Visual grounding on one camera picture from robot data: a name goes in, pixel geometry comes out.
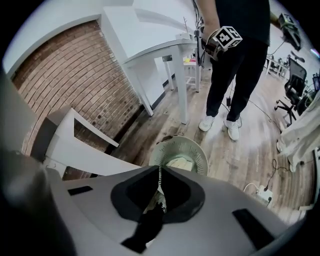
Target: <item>wooden floor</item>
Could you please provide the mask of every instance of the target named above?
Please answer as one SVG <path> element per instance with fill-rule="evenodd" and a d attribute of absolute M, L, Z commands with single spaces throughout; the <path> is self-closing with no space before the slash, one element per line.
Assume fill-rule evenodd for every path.
<path fill-rule="evenodd" d="M 186 76 L 194 76 L 194 71 L 186 69 Z M 189 83 L 194 79 L 186 78 Z M 205 104 L 210 88 L 210 72 L 203 72 L 200 92 L 192 85 L 187 88 L 189 122 L 179 121 L 177 89 L 170 91 L 167 86 L 166 96 L 154 110 L 152 117 L 144 111 L 120 141 L 120 146 L 113 156 L 139 166 L 147 166 L 150 154 L 164 136 L 180 135 L 197 142 L 204 150 L 208 163 L 208 176 L 228 181 L 243 190 L 248 183 L 266 186 L 273 172 L 272 160 L 275 158 L 280 167 L 289 168 L 287 159 L 278 156 L 276 140 L 280 135 L 277 126 L 253 103 L 248 102 L 241 113 L 242 127 L 240 139 L 232 142 L 224 128 L 223 120 L 227 110 L 221 106 L 212 128 L 203 132 L 198 128 L 205 114 Z M 284 86 L 276 78 L 261 76 L 250 100 L 263 109 L 279 125 L 284 122 L 285 112 L 274 111 L 277 99 L 284 99 Z M 299 166 L 295 173 L 283 169 L 277 170 L 270 181 L 269 189 L 273 199 L 269 208 L 284 222 L 293 224 L 303 218 L 304 211 L 300 206 L 311 203 L 314 184 L 314 167 L 311 162 Z M 253 185 L 246 193 L 255 191 Z"/>

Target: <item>black t-shirt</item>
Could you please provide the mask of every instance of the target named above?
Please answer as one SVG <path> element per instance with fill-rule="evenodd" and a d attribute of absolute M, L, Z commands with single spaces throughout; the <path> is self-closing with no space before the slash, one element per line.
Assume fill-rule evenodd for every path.
<path fill-rule="evenodd" d="M 270 45 L 269 0 L 215 0 L 220 26 Z"/>

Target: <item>black chair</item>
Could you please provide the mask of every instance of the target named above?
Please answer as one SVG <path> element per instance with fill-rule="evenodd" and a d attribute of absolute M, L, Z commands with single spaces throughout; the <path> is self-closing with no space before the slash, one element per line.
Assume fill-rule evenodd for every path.
<path fill-rule="evenodd" d="M 304 92 L 305 80 L 307 77 L 307 71 L 305 70 L 305 68 L 292 58 L 289 58 L 289 71 L 290 78 L 289 81 L 284 85 L 284 89 L 285 95 L 290 100 L 291 106 L 286 105 L 283 101 L 279 99 L 276 101 L 276 103 L 281 103 L 282 105 L 277 105 L 274 107 L 274 110 L 280 108 L 288 113 L 290 123 L 287 125 L 287 127 L 289 127 L 292 124 L 292 118 L 294 120 L 297 120 L 293 113 L 293 110 L 297 110 L 297 106 Z"/>

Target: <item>white cloth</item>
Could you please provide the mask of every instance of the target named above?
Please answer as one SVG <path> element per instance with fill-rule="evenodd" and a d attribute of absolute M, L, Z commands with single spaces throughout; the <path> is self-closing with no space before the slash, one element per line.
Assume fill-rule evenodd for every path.
<path fill-rule="evenodd" d="M 278 142 L 280 155 L 287 156 L 293 170 L 320 145 L 320 91 L 303 114 L 281 133 Z"/>

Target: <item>black pants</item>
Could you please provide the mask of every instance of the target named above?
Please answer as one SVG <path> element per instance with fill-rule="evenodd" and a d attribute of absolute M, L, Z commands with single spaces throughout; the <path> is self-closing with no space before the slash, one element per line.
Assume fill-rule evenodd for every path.
<path fill-rule="evenodd" d="M 211 87 L 206 101 L 206 115 L 215 117 L 224 95 L 235 77 L 235 89 L 227 120 L 235 122 L 246 107 L 266 62 L 268 46 L 258 40 L 243 37 L 219 59 L 212 61 Z"/>

